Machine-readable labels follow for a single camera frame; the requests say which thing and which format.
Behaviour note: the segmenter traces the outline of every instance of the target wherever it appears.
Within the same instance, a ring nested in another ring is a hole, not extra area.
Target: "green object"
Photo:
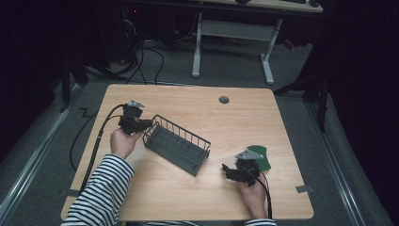
[[[264,146],[252,145],[252,146],[247,147],[247,149],[253,151],[254,153],[263,155],[263,159],[255,160],[259,166],[259,170],[268,171],[268,170],[272,169],[272,167],[270,166],[269,160],[267,160],[267,155],[266,155],[267,149]]]

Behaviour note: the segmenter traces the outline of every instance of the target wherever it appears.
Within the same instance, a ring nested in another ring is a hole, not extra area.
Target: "wire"
[[[269,183],[267,182],[266,176],[264,175],[264,173],[262,171],[260,171],[265,179],[267,186],[261,180],[259,180],[258,177],[256,177],[252,173],[250,173],[247,169],[245,169],[245,168],[240,168],[240,169],[244,170],[246,173],[248,173],[253,179],[255,179],[257,182],[259,182],[259,184],[261,184],[261,186],[263,187],[264,191],[266,192],[266,198],[267,198],[267,217],[273,219],[272,199],[270,197]]]
[[[73,164],[73,161],[72,161],[72,152],[73,152],[73,148],[74,148],[74,146],[75,146],[75,144],[76,144],[77,139],[80,137],[80,134],[82,133],[83,129],[85,129],[85,127],[88,125],[88,122],[91,121],[91,120],[94,118],[94,116],[96,116],[98,113],[99,113],[99,111],[97,110],[95,113],[93,113],[93,114],[90,116],[90,118],[88,118],[88,120],[87,120],[87,121],[85,122],[85,124],[83,124],[83,126],[80,128],[80,130],[79,130],[79,132],[77,133],[75,139],[73,140],[72,146],[71,146],[71,148],[70,148],[70,163],[71,163],[71,166],[72,166],[73,170],[75,170],[75,171],[77,171],[77,167]]]
[[[164,56],[162,56],[161,53],[159,53],[158,51],[153,50],[153,49],[145,49],[145,50],[149,50],[149,51],[155,52],[155,53],[158,54],[158,55],[161,57],[161,59],[162,59],[161,66],[159,67],[158,72],[156,72],[155,79],[154,79],[155,85],[158,85],[158,82],[157,82],[157,80],[158,80],[158,75],[159,75],[159,73],[161,72],[162,68],[164,67]]]
[[[146,77],[145,77],[144,74],[143,74],[143,71],[142,71],[141,69],[139,69],[139,71],[140,71],[141,77],[143,78],[144,84],[145,84],[145,85],[148,85],[147,80],[146,80]]]
[[[88,163],[88,170],[86,171],[85,178],[83,179],[82,185],[80,187],[79,195],[83,192],[83,190],[85,190],[86,184],[88,183],[88,177],[90,176],[91,170],[93,169],[94,160],[96,159],[97,151],[99,149],[100,141],[101,141],[101,138],[102,138],[106,123],[110,119],[114,118],[114,117],[111,117],[111,116],[112,116],[112,114],[114,113],[115,110],[117,110],[120,107],[124,107],[124,106],[125,105],[117,105],[117,106],[115,106],[114,108],[112,108],[112,110],[109,112],[108,116],[105,118],[105,120],[103,122],[103,125],[102,125],[102,127],[101,127],[101,129],[99,131],[98,136],[97,136],[96,142],[94,144],[94,148],[93,148],[93,152],[91,154],[90,162]]]
[[[187,33],[187,35],[186,35],[184,38],[181,38],[181,39],[178,39],[178,40],[175,40],[175,41],[187,40],[187,39],[191,39],[191,38],[193,38],[193,37],[196,36],[196,35],[193,35],[193,36],[190,36],[190,35],[193,33],[193,30],[194,30],[194,27],[196,26],[196,21],[197,21],[198,17],[199,17],[199,14],[196,13],[196,16],[194,17],[193,25],[191,26],[191,29],[190,29],[190,31]]]
[[[123,21],[129,25],[128,31],[130,31],[130,30],[133,28],[133,29],[134,29],[134,32],[133,32],[133,33],[135,34],[135,33],[136,33],[136,27],[135,27],[135,25],[134,25],[131,21],[129,21],[129,20],[123,19]]]
[[[204,50],[209,50],[209,51],[215,51],[220,49],[221,47],[223,47],[225,44],[225,39],[221,39],[221,44],[219,46],[217,46],[216,48],[206,48],[203,44],[201,45],[202,49]]]
[[[195,36],[192,36],[192,37],[189,37],[189,38],[187,38],[187,39],[185,39],[185,40],[176,41],[175,44],[176,44],[176,45],[179,45],[179,46],[182,46],[182,47],[190,47],[190,46],[193,46],[193,45],[195,45],[195,44],[197,43],[196,40],[192,40],[192,39],[195,38],[195,37],[196,37],[196,35],[195,35]]]
[[[140,61],[140,64],[137,66],[136,70],[132,73],[132,75],[130,75],[130,77],[126,80],[125,84],[128,84],[130,82],[130,80],[133,78],[133,76],[135,76],[137,71],[141,68],[141,65],[143,65],[143,61],[144,61],[144,50],[143,50],[143,48],[141,48],[141,61]]]
[[[117,72],[114,72],[114,73],[118,74],[118,75],[121,75],[123,73],[127,73],[127,72],[131,71],[135,67],[136,62],[137,62],[136,57],[133,56],[133,59],[131,60],[131,62],[129,63],[129,65],[126,68],[121,69],[120,71],[117,71]],[[96,73],[96,72],[94,72],[92,69],[90,69],[88,67],[85,67],[85,70],[86,70],[87,73],[89,73],[91,75],[94,75],[94,76],[104,76],[103,73]]]

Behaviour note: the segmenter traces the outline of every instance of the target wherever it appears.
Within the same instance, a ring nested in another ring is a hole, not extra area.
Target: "striped sleeve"
[[[258,218],[247,221],[245,226],[276,226],[276,221],[269,218]]]
[[[93,172],[85,190],[72,204],[62,225],[115,225],[133,168],[123,159],[107,154]]]
[[[196,221],[146,221],[140,222],[138,226],[202,226]]]

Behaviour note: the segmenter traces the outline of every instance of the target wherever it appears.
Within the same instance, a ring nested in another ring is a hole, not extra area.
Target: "desk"
[[[230,99],[219,102],[220,96]],[[120,220],[240,220],[250,218],[234,181],[227,180],[222,163],[235,168],[235,155],[250,145],[267,147],[272,169],[266,173],[274,218],[311,218],[313,210],[303,186],[279,108],[270,89],[111,85],[100,108],[72,182],[78,190],[101,125],[116,105],[135,100],[146,107],[141,119],[159,114],[211,142],[210,155],[197,177],[136,144],[127,161],[136,175],[121,207]],[[104,129],[94,169],[109,153],[109,136],[118,118]],[[74,197],[68,197],[65,218]]]
[[[221,3],[221,4],[235,4],[234,0],[204,0],[209,3]],[[309,2],[306,4],[291,3],[279,0],[252,0],[247,4],[239,5],[243,8],[274,8],[279,10],[293,10],[301,12],[316,12],[321,13],[322,7],[317,8],[311,7]],[[248,40],[268,40],[268,46],[264,50],[264,54],[261,54],[261,62],[263,65],[263,72],[267,84],[273,85],[274,79],[273,74],[270,70],[269,58],[273,50],[273,46],[276,42],[276,38],[279,34],[279,29],[282,23],[282,19],[277,19],[276,24],[273,25],[258,25],[258,24],[240,24],[240,23],[229,23],[219,22],[212,20],[202,20],[202,13],[199,13],[198,26],[197,26],[197,45],[194,54],[193,62],[193,77],[200,76],[200,42],[202,35],[230,37],[237,39],[248,39]]]

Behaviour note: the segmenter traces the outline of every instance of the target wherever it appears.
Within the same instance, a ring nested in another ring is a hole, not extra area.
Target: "wire basket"
[[[160,115],[152,118],[152,127],[144,131],[143,141],[148,149],[194,176],[209,156],[211,146],[211,142]]]

